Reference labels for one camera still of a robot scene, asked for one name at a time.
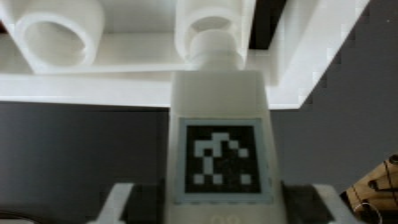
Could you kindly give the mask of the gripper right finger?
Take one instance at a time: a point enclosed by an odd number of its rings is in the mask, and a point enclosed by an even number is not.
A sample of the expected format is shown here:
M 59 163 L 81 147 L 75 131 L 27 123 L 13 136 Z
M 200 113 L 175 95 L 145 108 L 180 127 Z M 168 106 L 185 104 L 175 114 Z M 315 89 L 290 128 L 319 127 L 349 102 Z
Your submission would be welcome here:
M 333 215 L 333 221 L 328 224 L 363 224 L 351 212 L 335 187 L 322 184 L 315 184 L 313 187 Z

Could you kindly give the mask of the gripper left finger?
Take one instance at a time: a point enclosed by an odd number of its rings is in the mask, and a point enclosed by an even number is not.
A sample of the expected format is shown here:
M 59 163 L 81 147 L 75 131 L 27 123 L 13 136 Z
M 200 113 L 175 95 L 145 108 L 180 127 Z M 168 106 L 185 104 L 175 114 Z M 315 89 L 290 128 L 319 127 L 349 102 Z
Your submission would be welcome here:
M 114 184 L 98 217 L 88 222 L 88 224 L 127 224 L 122 220 L 122 215 L 125 212 L 134 186 L 134 183 Z

